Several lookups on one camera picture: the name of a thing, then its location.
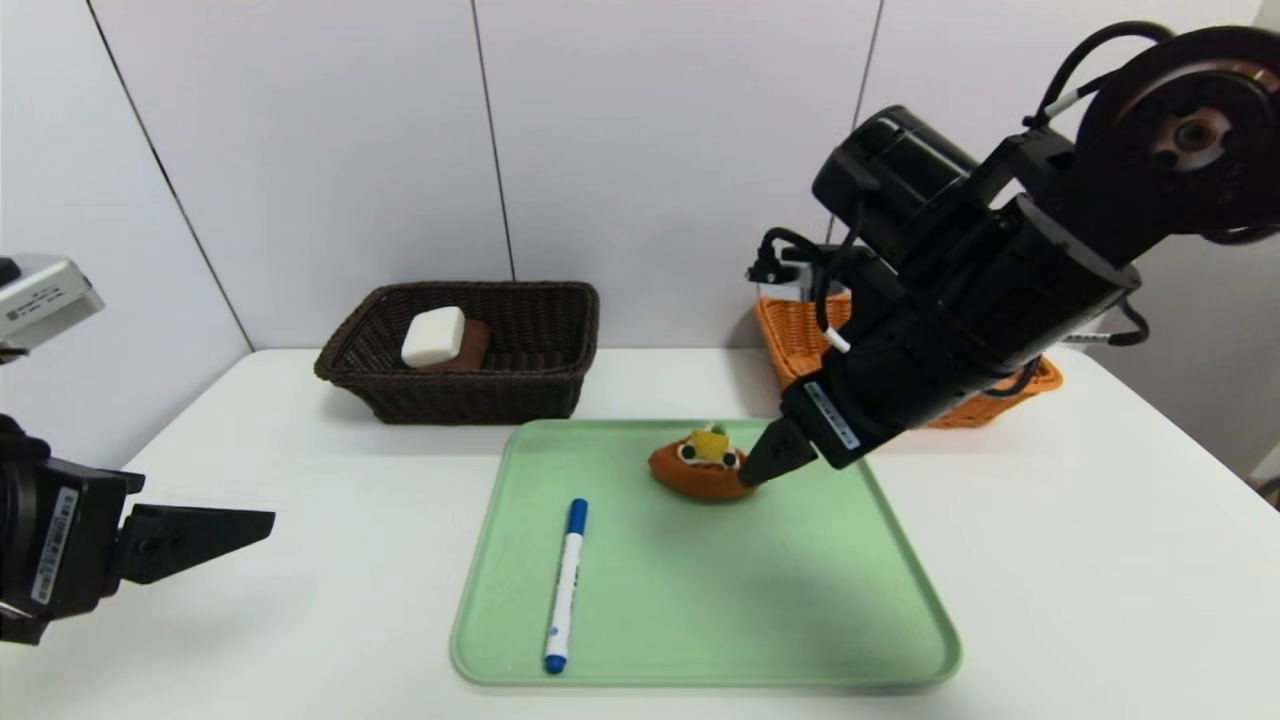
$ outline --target brown wicker basket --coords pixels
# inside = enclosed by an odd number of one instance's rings
[[[424,373],[401,343],[415,315],[457,305],[486,323],[479,370]],[[424,282],[375,290],[316,359],[319,378],[357,395],[384,423],[520,424],[568,418],[595,357],[600,300],[586,283]]]
[[[849,296],[829,299],[827,314],[831,324],[837,327],[845,324],[852,314]],[[813,302],[762,297],[755,304],[755,316],[760,322],[764,340],[769,345],[773,370],[783,387],[791,384],[797,377],[813,373],[822,366],[822,354],[831,345],[818,331]],[[997,387],[1011,384],[1014,384],[1012,379]],[[1012,397],[975,395],[929,423],[929,427],[978,428],[1019,402],[1060,387],[1062,387],[1062,373],[1048,361],[1048,357],[1042,357],[1036,377],[1018,395]]]

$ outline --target table surface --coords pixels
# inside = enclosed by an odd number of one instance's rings
[[[0,716],[1275,717],[1280,515],[1091,359],[1051,355],[1061,391],[870,457],[964,642],[936,688],[468,684],[448,639],[511,428],[385,427],[314,351],[276,350],[131,465],[147,502],[276,510],[271,538],[0,647]],[[763,351],[602,350],[576,416],[776,397]]]

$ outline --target plastic tray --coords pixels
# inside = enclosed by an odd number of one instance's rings
[[[724,423],[750,448],[763,421]],[[682,421],[541,420],[512,436],[453,630],[481,684],[936,683],[960,641],[865,464],[731,502],[659,486]],[[590,502],[568,667],[543,671],[564,519]]]

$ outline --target blue marker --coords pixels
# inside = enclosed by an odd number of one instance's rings
[[[547,630],[544,666],[559,675],[568,664],[568,628],[573,619],[573,591],[577,589],[577,564],[582,555],[582,532],[586,530],[586,501],[575,500],[568,506],[568,528],[564,530],[564,553],[561,555],[561,577],[556,583],[556,605],[552,626]]]

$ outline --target toy food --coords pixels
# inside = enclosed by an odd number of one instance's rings
[[[655,480],[681,495],[732,500],[755,491],[737,479],[745,461],[746,454],[733,447],[724,428],[709,424],[653,451],[649,470]]]

